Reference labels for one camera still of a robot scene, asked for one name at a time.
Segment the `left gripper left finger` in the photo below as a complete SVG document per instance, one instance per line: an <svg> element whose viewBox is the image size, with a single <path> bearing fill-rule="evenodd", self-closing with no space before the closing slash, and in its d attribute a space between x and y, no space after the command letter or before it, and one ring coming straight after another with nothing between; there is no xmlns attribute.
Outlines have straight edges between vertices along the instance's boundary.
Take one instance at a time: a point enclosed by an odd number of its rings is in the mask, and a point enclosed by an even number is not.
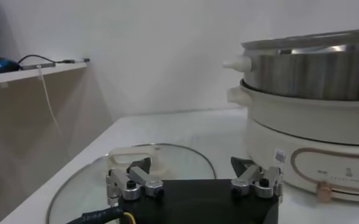
<svg viewBox="0 0 359 224"><path fill-rule="evenodd" d="M107 204L114 207L119 201L136 201L142 195L160 200L164 197L163 181L149 173L151 160L135 161L122 171L109 168L106 175Z"/></svg>

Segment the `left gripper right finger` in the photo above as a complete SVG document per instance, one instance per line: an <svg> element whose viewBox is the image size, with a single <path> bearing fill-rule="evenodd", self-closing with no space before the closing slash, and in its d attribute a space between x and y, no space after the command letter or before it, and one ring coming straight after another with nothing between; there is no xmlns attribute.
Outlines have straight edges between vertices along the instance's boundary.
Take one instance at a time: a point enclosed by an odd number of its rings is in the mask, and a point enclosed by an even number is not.
<svg viewBox="0 0 359 224"><path fill-rule="evenodd" d="M231 157L230 159L236 178L230 181L231 194L234 198L254 194L258 198L276 197L283 201L283 172L281 168L271 166L263 169L251 159Z"/></svg>

